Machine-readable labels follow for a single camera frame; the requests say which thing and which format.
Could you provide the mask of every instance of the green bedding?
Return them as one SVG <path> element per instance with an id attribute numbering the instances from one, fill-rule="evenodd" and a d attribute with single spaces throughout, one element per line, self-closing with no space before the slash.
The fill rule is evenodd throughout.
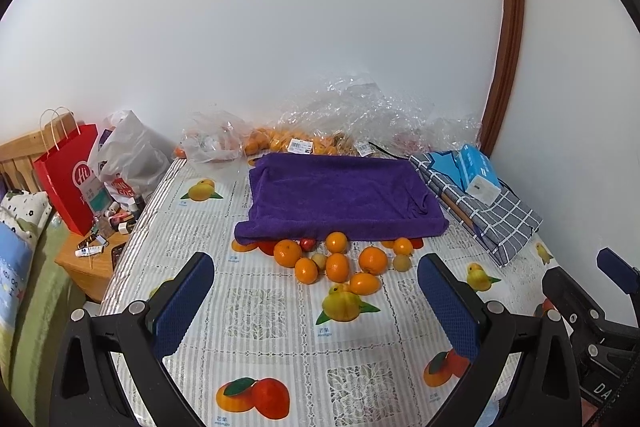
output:
<path id="1" fill-rule="evenodd" d="M 68 234 L 64 223 L 54 227 L 50 220 L 40 236 L 16 322 L 9 391 L 35 426 L 49 424 L 51 379 L 60 340 L 69 313 L 86 299 L 54 263 Z"/>

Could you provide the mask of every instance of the table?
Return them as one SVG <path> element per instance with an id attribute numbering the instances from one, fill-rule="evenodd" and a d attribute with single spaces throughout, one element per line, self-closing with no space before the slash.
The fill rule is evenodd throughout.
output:
<path id="1" fill-rule="evenodd" d="M 109 245 L 102 253 L 90 257 L 76 257 L 78 243 L 84 239 L 82 235 L 70 233 L 55 261 L 62 266 L 69 277 L 91 300 L 101 303 L 113 275 L 111 250 L 126 243 L 129 235 L 114 233 L 108 239 Z"/>

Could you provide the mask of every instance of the white patterned pillow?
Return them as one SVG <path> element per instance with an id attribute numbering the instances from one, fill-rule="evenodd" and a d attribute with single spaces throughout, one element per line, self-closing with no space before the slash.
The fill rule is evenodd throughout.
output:
<path id="1" fill-rule="evenodd" d="M 34 251 L 51 213 L 46 192 L 30 194 L 26 190 L 8 192 L 0 203 L 0 222 L 23 239 Z"/>

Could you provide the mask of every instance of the purple cloth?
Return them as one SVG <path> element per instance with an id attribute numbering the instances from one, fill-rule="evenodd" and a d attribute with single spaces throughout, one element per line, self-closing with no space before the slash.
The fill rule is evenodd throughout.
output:
<path id="1" fill-rule="evenodd" d="M 272 153 L 249 173 L 254 204 L 236 225 L 241 245 L 318 240 L 344 232 L 352 241 L 441 235 L 449 222 L 405 160 Z"/>

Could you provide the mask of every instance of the white plastic bag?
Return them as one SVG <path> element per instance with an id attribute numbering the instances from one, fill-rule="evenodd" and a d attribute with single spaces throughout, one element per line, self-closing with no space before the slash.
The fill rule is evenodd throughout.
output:
<path id="1" fill-rule="evenodd" d="M 242 118 L 227 111 L 210 116 L 195 112 L 190 126 L 182 131 L 180 146 L 192 162 L 226 162 L 242 155 L 242 143 L 251 131 Z"/>
<path id="2" fill-rule="evenodd" d="M 87 163 L 118 203 L 130 204 L 141 194 L 145 199 L 156 190 L 169 168 L 169 160 L 152 145 L 152 134 L 133 111 L 120 111 L 106 119 L 115 126 L 102 146 L 94 143 Z"/>

